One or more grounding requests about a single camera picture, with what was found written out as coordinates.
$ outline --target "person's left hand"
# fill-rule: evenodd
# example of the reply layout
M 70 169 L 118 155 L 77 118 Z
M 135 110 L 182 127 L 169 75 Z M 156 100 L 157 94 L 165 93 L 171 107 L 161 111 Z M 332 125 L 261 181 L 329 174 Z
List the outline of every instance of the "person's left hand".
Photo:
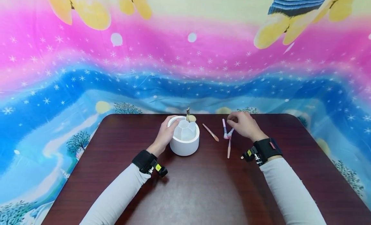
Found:
M 175 120 L 170 125 L 170 127 L 167 127 L 167 124 L 169 123 L 171 118 L 173 118 L 175 116 L 176 115 L 170 115 L 170 116 L 166 117 L 166 120 L 164 120 L 164 122 L 161 124 L 160 130 L 158 132 L 158 135 L 157 135 L 155 141 L 153 142 L 153 144 L 151 144 L 151 146 L 149 146 L 147 148 L 147 151 L 149 153 L 154 154 L 156 157 L 158 157 L 160 154 L 162 154 L 164 152 L 164 150 L 166 148 L 166 145 L 173 138 L 174 130 L 179 123 L 178 120 Z

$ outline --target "cartoon character print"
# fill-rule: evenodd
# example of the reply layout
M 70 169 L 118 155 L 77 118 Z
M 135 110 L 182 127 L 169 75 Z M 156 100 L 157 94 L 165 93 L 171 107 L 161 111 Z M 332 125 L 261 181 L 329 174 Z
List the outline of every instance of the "cartoon character print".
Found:
M 329 21 L 338 22 L 352 12 L 354 0 L 273 0 L 268 19 L 257 32 L 254 45 L 266 49 L 282 34 L 283 44 L 291 44 L 310 24 L 329 13 Z
M 75 10 L 83 22 L 96 30 L 105 30 L 110 26 L 111 15 L 104 5 L 105 0 L 48 0 L 54 13 L 68 25 L 72 24 L 72 10 Z M 150 19 L 151 8 L 147 0 L 118 0 L 121 12 L 131 15 L 134 7 L 143 19 Z

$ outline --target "yellow shape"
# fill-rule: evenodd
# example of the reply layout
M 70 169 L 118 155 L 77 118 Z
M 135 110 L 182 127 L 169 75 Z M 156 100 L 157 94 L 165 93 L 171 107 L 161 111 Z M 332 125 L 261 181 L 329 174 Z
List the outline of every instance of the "yellow shape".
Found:
M 111 105 L 108 102 L 99 101 L 95 105 L 95 110 L 100 114 L 106 113 L 110 109 L 111 109 Z
M 156 169 L 157 171 L 160 171 L 161 166 L 160 166 L 159 164 L 157 164 L 156 167 L 155 167 L 155 169 Z
M 105 30 L 111 24 L 111 15 L 98 0 L 71 0 L 83 22 L 96 30 Z
M 196 122 L 196 117 L 194 115 L 188 115 L 186 117 L 188 119 L 188 122 Z
M 339 22 L 346 19 L 352 13 L 353 1 L 354 0 L 336 0 L 329 10 L 329 20 L 331 22 Z
M 323 139 L 316 140 L 318 146 L 324 151 L 324 153 L 329 157 L 331 155 L 331 151 L 327 143 Z
M 318 21 L 320 21 L 328 12 L 328 10 L 330 9 L 330 6 L 332 5 L 332 1 L 327 3 L 327 5 L 324 7 L 323 10 L 321 10 L 319 12 L 319 14 L 314 18 L 313 22 L 312 23 L 317 23 Z
M 137 8 L 139 15 L 148 20 L 152 16 L 152 10 L 149 7 L 147 0 L 133 0 L 135 7 Z
M 228 107 L 221 107 L 221 108 L 218 108 L 215 113 L 217 114 L 230 114 L 232 113 L 232 110 L 230 110 Z
M 54 14 L 68 25 L 72 24 L 71 1 L 70 0 L 48 0 Z
M 281 13 L 269 15 L 267 22 L 259 29 L 255 38 L 254 45 L 258 49 L 266 49 L 276 42 L 278 38 L 289 27 L 289 18 Z
M 290 18 L 290 26 L 287 29 L 285 38 L 283 39 L 284 45 L 291 44 L 302 32 L 303 30 L 312 22 L 313 13 L 316 11 L 310 11 L 303 15 L 298 15 Z
M 120 11 L 127 15 L 134 13 L 134 5 L 131 0 L 118 0 Z

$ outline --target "yellow label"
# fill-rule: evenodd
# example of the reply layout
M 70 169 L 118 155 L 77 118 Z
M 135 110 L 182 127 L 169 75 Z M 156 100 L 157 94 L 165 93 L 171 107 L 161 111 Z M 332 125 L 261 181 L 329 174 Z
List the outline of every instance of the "yellow label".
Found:
M 160 171 L 160 169 L 161 169 L 161 166 L 160 166 L 159 164 L 157 164 L 157 165 L 156 165 L 156 170 L 157 170 L 157 171 Z

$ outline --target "light gray sleeve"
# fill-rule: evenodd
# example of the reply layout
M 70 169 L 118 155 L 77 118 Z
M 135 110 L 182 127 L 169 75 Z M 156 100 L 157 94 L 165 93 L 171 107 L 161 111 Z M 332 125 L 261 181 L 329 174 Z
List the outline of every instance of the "light gray sleeve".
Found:
M 283 158 L 260 167 L 287 225 L 326 225 L 317 204 Z
M 149 178 L 130 164 L 98 197 L 80 225 L 114 225 Z

